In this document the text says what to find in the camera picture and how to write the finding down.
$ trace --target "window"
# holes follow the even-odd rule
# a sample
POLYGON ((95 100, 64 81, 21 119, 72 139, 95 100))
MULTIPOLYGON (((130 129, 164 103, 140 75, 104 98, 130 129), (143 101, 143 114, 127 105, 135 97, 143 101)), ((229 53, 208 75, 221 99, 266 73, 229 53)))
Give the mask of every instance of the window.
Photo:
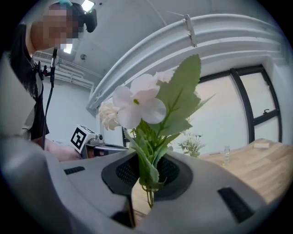
MULTIPOLYGON (((196 91, 203 100, 216 94, 191 115, 191 133, 203 134, 201 154, 241 148, 255 139, 282 141, 282 121, 277 96, 262 65, 230 69, 201 77, 196 91)), ((182 153, 177 143, 174 151, 182 153)))

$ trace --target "black slot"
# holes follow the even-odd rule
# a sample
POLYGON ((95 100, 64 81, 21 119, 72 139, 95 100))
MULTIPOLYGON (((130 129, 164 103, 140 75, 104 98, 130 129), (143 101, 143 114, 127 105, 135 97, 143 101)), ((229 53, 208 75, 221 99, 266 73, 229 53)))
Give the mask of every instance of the black slot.
POLYGON ((76 173, 76 172, 79 172, 82 170, 85 170, 85 168, 83 166, 77 166, 77 167, 65 169, 64 172, 65 172, 65 174, 69 175, 69 174, 73 174, 73 173, 76 173))
POLYGON ((254 214, 252 209, 232 188, 226 187, 219 189, 218 193, 220 194, 221 198, 224 200, 238 223, 245 221, 254 214))

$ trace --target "white flower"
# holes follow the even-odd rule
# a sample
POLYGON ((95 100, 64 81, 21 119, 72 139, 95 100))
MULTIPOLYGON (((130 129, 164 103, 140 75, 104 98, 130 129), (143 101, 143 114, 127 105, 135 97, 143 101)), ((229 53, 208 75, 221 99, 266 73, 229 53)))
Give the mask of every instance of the white flower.
POLYGON ((164 103, 155 98, 160 90, 157 80, 143 74, 132 81, 130 89, 118 86, 113 93, 113 103, 119 107, 118 122, 124 128, 135 128, 141 119, 150 124, 160 123, 166 116, 164 103))
POLYGON ((200 145, 200 142, 196 139, 196 137, 191 137, 190 142, 194 145, 200 145))
POLYGON ((188 141, 188 138, 189 137, 184 134, 183 136, 180 137, 179 144, 184 144, 185 142, 188 141))
POLYGON ((120 126, 117 121, 118 108, 114 107, 112 103, 102 103, 99 109, 99 116, 102 124, 108 130, 114 130, 115 127, 120 126))
POLYGON ((154 77, 156 80, 169 83, 173 75, 174 75, 174 71, 165 71, 165 72, 161 71, 161 72, 156 72, 154 77))

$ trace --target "glass bottle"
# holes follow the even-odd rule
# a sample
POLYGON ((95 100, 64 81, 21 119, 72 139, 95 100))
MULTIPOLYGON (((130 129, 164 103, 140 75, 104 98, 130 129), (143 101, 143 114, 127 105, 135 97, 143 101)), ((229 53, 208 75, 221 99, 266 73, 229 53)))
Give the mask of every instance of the glass bottle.
POLYGON ((225 163, 225 166, 228 165, 229 160, 230 160, 230 145, 226 145, 225 150, 224 150, 224 163, 225 163))

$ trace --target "wooden table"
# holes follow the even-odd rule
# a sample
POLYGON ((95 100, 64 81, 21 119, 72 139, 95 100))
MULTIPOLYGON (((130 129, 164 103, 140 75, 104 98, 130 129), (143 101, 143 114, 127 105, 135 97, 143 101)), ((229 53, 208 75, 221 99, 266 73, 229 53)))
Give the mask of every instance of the wooden table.
MULTIPOLYGON (((293 147, 265 139, 258 139, 243 148, 230 151, 227 166, 223 165, 223 152, 203 154, 199 159, 225 168, 256 190, 267 203, 284 193, 293 176, 293 147), (254 143, 269 143, 270 147, 255 149, 254 143)), ((138 223, 150 212, 147 194, 138 181, 132 189, 131 197, 138 223)))

